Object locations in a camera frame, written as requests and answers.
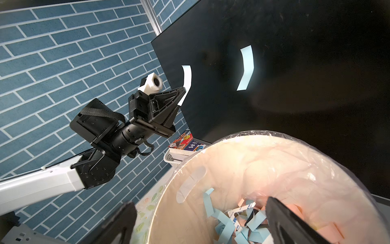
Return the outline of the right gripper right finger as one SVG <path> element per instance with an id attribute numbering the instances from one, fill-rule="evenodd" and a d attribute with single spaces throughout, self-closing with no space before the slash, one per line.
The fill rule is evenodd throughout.
<path id="1" fill-rule="evenodd" d="M 277 198 L 268 198 L 266 216 L 275 244 L 329 244 Z"/>

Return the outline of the pale sticky note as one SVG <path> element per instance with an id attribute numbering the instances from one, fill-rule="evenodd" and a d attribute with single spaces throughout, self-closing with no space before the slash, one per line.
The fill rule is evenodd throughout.
<path id="1" fill-rule="evenodd" d="M 252 46 L 240 49 L 243 59 L 243 75 L 237 87 L 237 91 L 246 90 L 254 72 L 254 57 Z"/>
<path id="2" fill-rule="evenodd" d="M 186 96 L 188 95 L 190 89 L 191 89 L 191 85 L 192 85 L 192 69 L 191 69 L 191 66 L 189 65 L 185 65 L 185 66 L 182 66 L 183 68 L 183 72 L 184 72 L 184 82 L 183 82 L 183 87 L 185 89 L 185 94 L 184 96 L 181 98 L 181 100 L 178 102 L 178 106 L 182 106 L 185 99 L 186 99 Z"/>

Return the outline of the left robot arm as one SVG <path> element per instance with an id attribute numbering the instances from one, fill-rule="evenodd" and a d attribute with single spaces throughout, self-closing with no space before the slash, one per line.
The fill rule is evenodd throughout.
<path id="1" fill-rule="evenodd" d="M 186 89 L 129 97 L 129 118 L 109 109 L 100 100 L 89 102 L 71 121 L 71 129 L 90 144 L 67 160 L 1 180 L 1 214 L 112 180 L 123 157 L 148 156 L 154 151 L 152 135 L 171 137 L 174 120 Z M 145 145 L 149 151 L 141 151 Z"/>

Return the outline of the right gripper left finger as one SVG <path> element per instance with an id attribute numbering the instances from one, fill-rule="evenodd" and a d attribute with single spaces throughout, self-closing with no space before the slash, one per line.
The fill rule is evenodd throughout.
<path id="1" fill-rule="evenodd" d="M 137 219 L 137 210 L 133 202 L 120 206 L 105 221 L 92 230 L 81 244 L 129 244 Z"/>

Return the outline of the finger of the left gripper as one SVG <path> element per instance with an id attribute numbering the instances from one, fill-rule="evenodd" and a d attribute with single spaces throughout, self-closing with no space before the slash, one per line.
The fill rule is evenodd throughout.
<path id="1" fill-rule="evenodd" d="M 178 103 L 184 95 L 184 87 L 149 95 L 148 122 L 154 126 L 171 128 L 179 110 Z"/>

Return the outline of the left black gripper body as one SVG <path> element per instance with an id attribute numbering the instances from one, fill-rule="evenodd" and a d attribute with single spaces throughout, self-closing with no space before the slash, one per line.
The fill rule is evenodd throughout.
<path id="1" fill-rule="evenodd" d="M 130 123 L 138 126 L 146 131 L 160 135 L 165 138 L 171 137 L 175 133 L 175 126 L 171 128 L 165 128 L 162 126 L 154 126 L 148 122 L 148 102 L 149 95 L 146 95 L 142 91 L 137 91 L 129 98 L 129 115 Z"/>

